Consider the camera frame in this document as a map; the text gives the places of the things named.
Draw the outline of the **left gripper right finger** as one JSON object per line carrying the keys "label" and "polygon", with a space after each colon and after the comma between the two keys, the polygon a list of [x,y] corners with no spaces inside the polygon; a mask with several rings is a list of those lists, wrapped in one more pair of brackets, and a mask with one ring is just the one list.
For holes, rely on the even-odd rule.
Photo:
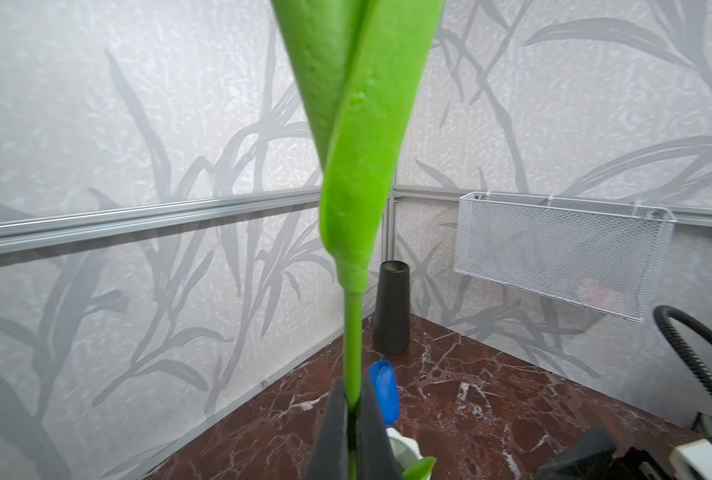
{"label": "left gripper right finger", "polygon": [[355,420],[356,479],[402,479],[377,397],[367,377],[362,380]]}

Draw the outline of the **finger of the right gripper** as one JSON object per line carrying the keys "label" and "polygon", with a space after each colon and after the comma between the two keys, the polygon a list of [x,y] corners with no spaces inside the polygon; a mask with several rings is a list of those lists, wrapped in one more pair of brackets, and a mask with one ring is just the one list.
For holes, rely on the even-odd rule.
{"label": "finger of the right gripper", "polygon": [[536,479],[605,479],[617,444],[602,426],[537,468]]}

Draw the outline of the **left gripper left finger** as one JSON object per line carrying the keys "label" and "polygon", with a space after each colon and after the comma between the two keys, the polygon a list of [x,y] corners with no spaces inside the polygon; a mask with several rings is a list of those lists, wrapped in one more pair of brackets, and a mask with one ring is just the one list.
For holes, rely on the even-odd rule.
{"label": "left gripper left finger", "polygon": [[332,383],[313,448],[304,474],[305,480],[344,480],[349,478],[349,409],[345,382],[338,377]]}

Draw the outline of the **white ribbed vase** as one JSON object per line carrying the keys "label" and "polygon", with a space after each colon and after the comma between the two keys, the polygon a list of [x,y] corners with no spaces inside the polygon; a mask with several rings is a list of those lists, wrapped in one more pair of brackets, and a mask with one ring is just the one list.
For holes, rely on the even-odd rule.
{"label": "white ribbed vase", "polygon": [[393,427],[389,427],[386,432],[403,478],[405,480],[429,480],[437,459],[432,456],[424,456],[416,440],[402,435]]}

